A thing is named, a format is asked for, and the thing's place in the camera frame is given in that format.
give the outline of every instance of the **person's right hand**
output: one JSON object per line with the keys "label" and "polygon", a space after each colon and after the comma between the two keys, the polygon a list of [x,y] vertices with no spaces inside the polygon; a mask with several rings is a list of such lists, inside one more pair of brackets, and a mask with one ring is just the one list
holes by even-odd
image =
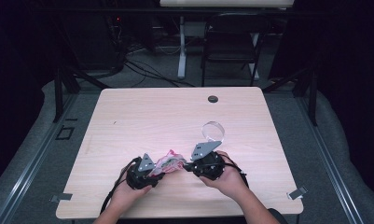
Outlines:
{"label": "person's right hand", "polygon": [[[228,154],[226,152],[217,150],[217,153],[222,156],[226,163],[232,163],[227,158]],[[207,187],[218,189],[233,200],[237,200],[238,195],[242,195],[246,190],[249,190],[242,181],[240,173],[231,166],[225,166],[224,173],[217,180],[211,180],[204,176],[200,176],[200,179]]]}

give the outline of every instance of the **silver metal bracket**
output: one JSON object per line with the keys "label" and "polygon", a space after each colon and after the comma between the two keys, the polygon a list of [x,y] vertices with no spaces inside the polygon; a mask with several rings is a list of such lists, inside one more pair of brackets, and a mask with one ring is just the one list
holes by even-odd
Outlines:
{"label": "silver metal bracket", "polygon": [[219,147],[222,144],[222,141],[214,141],[214,142],[205,142],[205,143],[198,143],[195,146],[195,149],[192,152],[191,160],[195,161],[207,156],[210,152],[214,149]]}
{"label": "silver metal bracket", "polygon": [[289,199],[295,200],[297,198],[303,198],[303,194],[307,193],[308,190],[303,186],[300,189],[296,189],[292,191],[291,193],[287,193]]}
{"label": "silver metal bracket", "polygon": [[140,166],[138,167],[139,172],[152,170],[155,168],[155,163],[149,158],[148,154],[144,154],[143,159],[141,160]]}
{"label": "silver metal bracket", "polygon": [[52,203],[59,203],[61,200],[70,201],[71,197],[73,197],[73,194],[61,193],[59,195],[52,195],[49,201]]}

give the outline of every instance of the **table surface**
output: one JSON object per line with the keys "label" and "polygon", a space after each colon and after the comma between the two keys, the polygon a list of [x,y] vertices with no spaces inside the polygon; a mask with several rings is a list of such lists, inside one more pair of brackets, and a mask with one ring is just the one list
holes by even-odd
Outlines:
{"label": "table surface", "polygon": [[294,0],[160,0],[162,7],[291,7]]}
{"label": "table surface", "polygon": [[[218,97],[210,103],[208,97]],[[219,150],[247,173],[250,189],[268,208],[299,214],[301,199],[286,193],[296,184],[261,89],[157,88],[102,91],[77,154],[56,216],[96,218],[120,170],[148,153],[153,161],[170,149],[189,160],[201,127],[217,121],[225,129]],[[123,217],[240,216],[242,210],[218,190],[185,170],[167,174]]]}

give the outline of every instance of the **clear plastic circle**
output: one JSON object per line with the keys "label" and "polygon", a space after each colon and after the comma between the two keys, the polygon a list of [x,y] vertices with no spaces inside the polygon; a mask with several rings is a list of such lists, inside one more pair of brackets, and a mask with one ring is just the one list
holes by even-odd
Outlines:
{"label": "clear plastic circle", "polygon": [[225,129],[216,121],[210,121],[201,127],[201,132],[208,142],[224,141]]}

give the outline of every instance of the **person's left hand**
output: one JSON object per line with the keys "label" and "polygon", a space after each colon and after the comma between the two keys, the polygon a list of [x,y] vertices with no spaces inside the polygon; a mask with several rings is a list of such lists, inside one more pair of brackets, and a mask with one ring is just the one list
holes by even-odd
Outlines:
{"label": "person's left hand", "polygon": [[132,189],[128,183],[126,183],[125,178],[126,172],[123,177],[121,177],[122,182],[114,190],[110,204],[94,221],[94,224],[117,223],[119,217],[125,213],[137,199],[143,197],[152,189],[150,185],[143,189]]}
{"label": "person's left hand", "polygon": [[125,172],[121,178],[122,183],[115,189],[110,204],[108,205],[108,207],[116,208],[122,211],[122,213],[127,211],[137,199],[143,197],[152,189],[150,185],[143,189],[132,189],[128,183],[126,183],[126,173],[127,172]]}

